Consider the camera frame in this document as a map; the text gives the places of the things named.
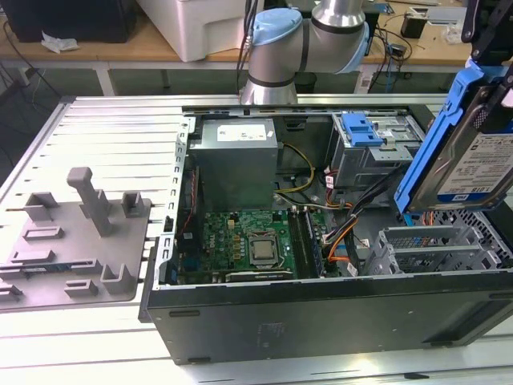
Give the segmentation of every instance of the gray plastic mount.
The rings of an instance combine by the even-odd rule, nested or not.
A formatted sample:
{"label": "gray plastic mount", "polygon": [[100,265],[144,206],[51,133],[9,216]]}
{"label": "gray plastic mount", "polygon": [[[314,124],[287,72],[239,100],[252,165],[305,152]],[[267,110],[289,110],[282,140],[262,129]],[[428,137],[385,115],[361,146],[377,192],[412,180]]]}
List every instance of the gray plastic mount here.
{"label": "gray plastic mount", "polygon": [[0,265],[0,311],[135,297],[151,202],[139,192],[108,201],[91,178],[89,168],[68,174],[82,202],[30,195],[30,219]]}

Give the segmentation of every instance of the motherboard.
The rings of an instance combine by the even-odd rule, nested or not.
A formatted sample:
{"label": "motherboard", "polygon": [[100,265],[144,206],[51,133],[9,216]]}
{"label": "motherboard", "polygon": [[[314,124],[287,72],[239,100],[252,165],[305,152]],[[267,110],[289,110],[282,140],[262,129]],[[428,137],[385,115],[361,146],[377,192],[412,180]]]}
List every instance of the motherboard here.
{"label": "motherboard", "polygon": [[[301,215],[308,219],[299,221]],[[308,245],[303,231],[313,240]],[[275,279],[301,278],[305,267],[298,259],[302,254],[316,255],[321,266],[321,237],[327,232],[321,210],[206,213],[202,252],[182,260],[181,275],[201,282],[206,277],[214,282],[260,281],[273,274],[281,275]]]}

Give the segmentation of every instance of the cpu socket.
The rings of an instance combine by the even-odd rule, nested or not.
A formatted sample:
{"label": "cpu socket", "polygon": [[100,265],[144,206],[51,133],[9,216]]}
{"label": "cpu socket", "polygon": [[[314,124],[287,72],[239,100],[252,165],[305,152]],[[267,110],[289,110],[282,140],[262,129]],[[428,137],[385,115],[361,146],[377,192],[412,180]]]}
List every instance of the cpu socket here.
{"label": "cpu socket", "polygon": [[249,237],[249,263],[258,269],[271,269],[278,263],[276,235]]}

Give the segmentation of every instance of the white box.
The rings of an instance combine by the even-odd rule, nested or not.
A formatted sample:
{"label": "white box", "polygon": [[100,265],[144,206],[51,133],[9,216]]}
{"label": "white box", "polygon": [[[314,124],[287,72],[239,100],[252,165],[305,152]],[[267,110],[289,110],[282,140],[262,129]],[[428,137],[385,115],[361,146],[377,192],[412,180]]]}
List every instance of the white box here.
{"label": "white box", "polygon": [[[240,48],[245,0],[137,0],[184,62]],[[259,0],[258,11],[264,6]]]}

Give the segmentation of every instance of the wooden table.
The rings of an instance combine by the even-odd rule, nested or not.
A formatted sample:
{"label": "wooden table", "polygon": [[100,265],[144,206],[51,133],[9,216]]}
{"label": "wooden table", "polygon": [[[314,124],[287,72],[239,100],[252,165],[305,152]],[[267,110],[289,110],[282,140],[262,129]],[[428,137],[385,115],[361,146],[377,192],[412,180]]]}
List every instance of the wooden table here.
{"label": "wooden table", "polygon": [[[443,0],[447,5],[450,0]],[[395,15],[404,14],[409,5],[393,3]],[[382,15],[379,24],[387,30],[399,33],[402,18],[395,15]],[[420,39],[409,39],[413,52],[402,71],[408,72],[446,72],[454,73],[462,68],[470,54],[468,44],[448,45],[441,36],[442,27],[426,25]],[[163,70],[164,84],[168,85],[165,70],[170,69],[212,69],[234,70],[238,50],[230,50],[207,56],[205,60],[184,63],[169,46],[164,37],[147,19],[141,18],[136,31],[127,43],[82,43],[77,51],[63,52],[60,55],[50,52],[39,43],[19,43],[14,34],[12,39],[22,54],[37,68],[87,68],[96,71],[104,95],[115,95],[115,85],[111,79],[114,69],[157,69]],[[399,38],[390,36],[391,43],[401,43]],[[384,48],[381,40],[375,39],[358,68],[355,92],[366,93],[370,80],[381,66]],[[7,42],[0,29],[0,61],[5,67],[27,67]]]}

